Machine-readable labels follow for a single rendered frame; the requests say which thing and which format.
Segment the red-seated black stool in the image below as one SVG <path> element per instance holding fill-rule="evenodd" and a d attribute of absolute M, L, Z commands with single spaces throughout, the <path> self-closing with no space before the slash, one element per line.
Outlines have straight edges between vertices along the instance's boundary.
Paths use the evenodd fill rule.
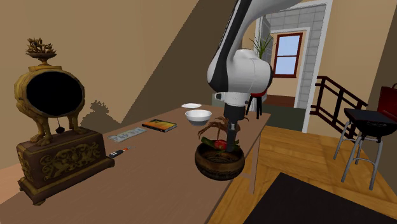
<path fill-rule="evenodd" d="M 256 106 L 256 118 L 259 119 L 259 116 L 262 115 L 262 104 L 263 104 L 263 96 L 267 96 L 267 90 L 261 92 L 261 93 L 255 93 L 255 94 L 250 94 L 250 98 L 247 103 L 247 108 L 246 108 L 246 115 L 250 111 L 250 107 L 253 106 L 253 99 L 255 99 L 255 106 Z"/>

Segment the white bowl with grey base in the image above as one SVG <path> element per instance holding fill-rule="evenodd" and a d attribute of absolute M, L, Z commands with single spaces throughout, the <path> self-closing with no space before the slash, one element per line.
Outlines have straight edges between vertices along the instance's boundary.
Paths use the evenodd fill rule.
<path fill-rule="evenodd" d="M 204 126 L 210 119 L 212 113 L 204 109 L 189 110 L 185 113 L 187 120 L 193 126 Z"/>

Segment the brown bowl with plant arrangement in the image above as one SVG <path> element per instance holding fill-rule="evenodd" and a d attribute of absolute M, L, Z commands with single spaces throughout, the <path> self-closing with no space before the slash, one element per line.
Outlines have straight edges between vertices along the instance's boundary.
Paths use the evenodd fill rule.
<path fill-rule="evenodd" d="M 235 140 L 231 152 L 227 152 L 227 141 L 219 138 L 221 131 L 227 133 L 227 127 L 228 119 L 219 116 L 197 134 L 201 143 L 195 151 L 195 165 L 200 173 L 216 181 L 234 179 L 245 166 L 245 154 L 239 145 L 240 141 Z M 210 128 L 218 130 L 216 139 L 202 136 Z"/>

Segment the orange and black book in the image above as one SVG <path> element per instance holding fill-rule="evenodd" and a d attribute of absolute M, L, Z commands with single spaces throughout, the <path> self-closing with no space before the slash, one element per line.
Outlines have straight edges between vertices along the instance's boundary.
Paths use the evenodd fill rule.
<path fill-rule="evenodd" d="M 158 130 L 160 132 L 168 132 L 172 129 L 175 129 L 177 127 L 177 124 L 159 119 L 153 119 L 148 122 L 144 122 L 142 126 L 153 130 Z"/>

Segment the green potted plant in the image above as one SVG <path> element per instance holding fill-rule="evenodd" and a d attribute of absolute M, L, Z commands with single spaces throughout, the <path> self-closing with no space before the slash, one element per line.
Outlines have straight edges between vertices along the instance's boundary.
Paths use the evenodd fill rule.
<path fill-rule="evenodd" d="M 265 40 L 261 38 L 261 32 L 258 32 L 258 35 L 252 39 L 254 49 L 258 54 L 258 58 L 262 59 L 263 54 L 265 53 L 266 49 L 268 48 L 269 43 L 273 40 L 273 37 L 268 33 Z"/>

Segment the red-framed window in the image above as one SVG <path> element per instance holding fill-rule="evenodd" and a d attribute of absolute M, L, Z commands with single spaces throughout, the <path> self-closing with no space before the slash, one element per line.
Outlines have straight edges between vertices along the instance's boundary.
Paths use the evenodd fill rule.
<path fill-rule="evenodd" d="M 273 65 L 276 78 L 296 78 L 302 39 L 302 32 L 277 35 Z"/>

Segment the brown wooden table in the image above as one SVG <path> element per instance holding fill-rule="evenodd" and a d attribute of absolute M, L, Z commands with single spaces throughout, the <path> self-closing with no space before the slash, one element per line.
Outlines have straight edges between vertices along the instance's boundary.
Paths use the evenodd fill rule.
<path fill-rule="evenodd" d="M 35 206 L 24 192 L 0 204 L 0 224 L 206 224 L 229 181 L 203 176 L 195 166 L 199 128 L 176 108 L 159 119 L 168 132 L 148 130 L 107 152 L 122 150 L 115 166 Z"/>

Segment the dark wooden railing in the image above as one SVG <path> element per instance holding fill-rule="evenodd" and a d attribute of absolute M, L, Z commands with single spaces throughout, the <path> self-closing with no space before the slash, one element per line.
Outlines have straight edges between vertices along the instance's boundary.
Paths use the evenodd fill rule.
<path fill-rule="evenodd" d="M 318 76 L 315 87 L 319 87 L 319 93 L 316 101 L 310 106 L 310 115 L 318 116 L 336 131 L 343 134 L 344 137 L 353 140 L 353 138 L 358 135 L 356 133 L 355 124 L 349 124 L 345 132 L 342 132 L 345 126 L 339 120 L 339 113 L 342 111 L 342 103 L 344 102 L 352 109 L 363 109 L 368 106 L 368 103 L 361 100 L 359 97 L 348 91 L 346 88 L 342 87 L 328 76 Z M 333 109 L 332 113 L 322 106 L 325 90 L 329 91 L 329 93 L 336 97 L 335 108 Z"/>

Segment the black and orange key fob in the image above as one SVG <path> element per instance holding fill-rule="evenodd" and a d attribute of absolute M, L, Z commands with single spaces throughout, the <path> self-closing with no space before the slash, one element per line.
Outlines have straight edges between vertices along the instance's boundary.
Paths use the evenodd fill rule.
<path fill-rule="evenodd" d="M 134 148 L 134 147 L 132 146 L 132 147 L 123 148 L 122 150 L 116 150 L 116 151 L 114 151 L 114 152 L 109 154 L 109 158 L 115 158 L 115 157 L 121 155 L 122 153 L 124 153 L 125 151 L 128 151 L 128 150 L 130 150 L 132 148 Z"/>

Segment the black stool with metal legs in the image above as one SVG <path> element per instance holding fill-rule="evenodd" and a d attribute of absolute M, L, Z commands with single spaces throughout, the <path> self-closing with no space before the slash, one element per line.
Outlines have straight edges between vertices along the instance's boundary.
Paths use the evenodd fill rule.
<path fill-rule="evenodd" d="M 335 160 L 340 146 L 343 141 L 351 140 L 354 141 L 354 147 L 349 156 L 347 165 L 345 167 L 341 182 L 345 181 L 349 168 L 354 162 L 358 165 L 359 160 L 364 160 L 373 165 L 372 177 L 370 180 L 369 190 L 373 190 L 373 186 L 375 183 L 375 178 L 377 175 L 377 170 L 379 166 L 380 157 L 382 154 L 383 140 L 382 137 L 388 136 L 393 132 L 397 131 L 397 122 L 387 117 L 385 114 L 378 111 L 369 111 L 369 110 L 361 110 L 361 109 L 344 109 L 344 113 L 346 117 L 348 117 L 349 121 L 345 123 L 344 129 L 342 131 L 342 135 L 339 139 L 337 148 L 335 150 L 333 159 Z M 355 125 L 356 128 L 361 132 L 356 139 L 353 138 L 344 138 L 344 134 L 349 125 Z M 377 156 L 375 161 L 371 161 L 369 159 L 361 158 L 360 153 L 362 149 L 363 141 L 374 141 L 378 144 Z"/>

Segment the dark red bag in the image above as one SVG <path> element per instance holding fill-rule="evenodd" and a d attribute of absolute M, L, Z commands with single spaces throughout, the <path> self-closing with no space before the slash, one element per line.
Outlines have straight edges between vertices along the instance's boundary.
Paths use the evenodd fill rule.
<path fill-rule="evenodd" d="M 377 111 L 397 122 L 397 83 L 381 87 Z"/>

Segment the ornate golden clock, brown base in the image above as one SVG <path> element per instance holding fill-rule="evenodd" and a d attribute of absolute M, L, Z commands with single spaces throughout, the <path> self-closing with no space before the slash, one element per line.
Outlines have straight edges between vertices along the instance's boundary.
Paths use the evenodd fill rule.
<path fill-rule="evenodd" d="M 20 190 L 35 206 L 104 169 L 115 161 L 106 155 L 101 133 L 78 125 L 85 105 L 85 89 L 79 79 L 51 66 L 56 56 L 52 44 L 30 38 L 26 54 L 40 61 L 14 84 L 17 109 L 32 118 L 38 133 L 17 145 L 23 177 Z"/>

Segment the white door frame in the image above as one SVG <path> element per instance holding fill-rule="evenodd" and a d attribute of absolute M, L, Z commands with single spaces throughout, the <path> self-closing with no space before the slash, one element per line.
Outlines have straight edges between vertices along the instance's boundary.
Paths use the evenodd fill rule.
<path fill-rule="evenodd" d="M 258 18 L 254 36 L 259 38 L 264 27 L 272 34 L 304 31 L 303 62 L 298 73 L 294 108 L 305 109 L 302 132 L 306 133 L 315 84 L 319 74 L 321 57 L 333 0 L 313 0 Z"/>

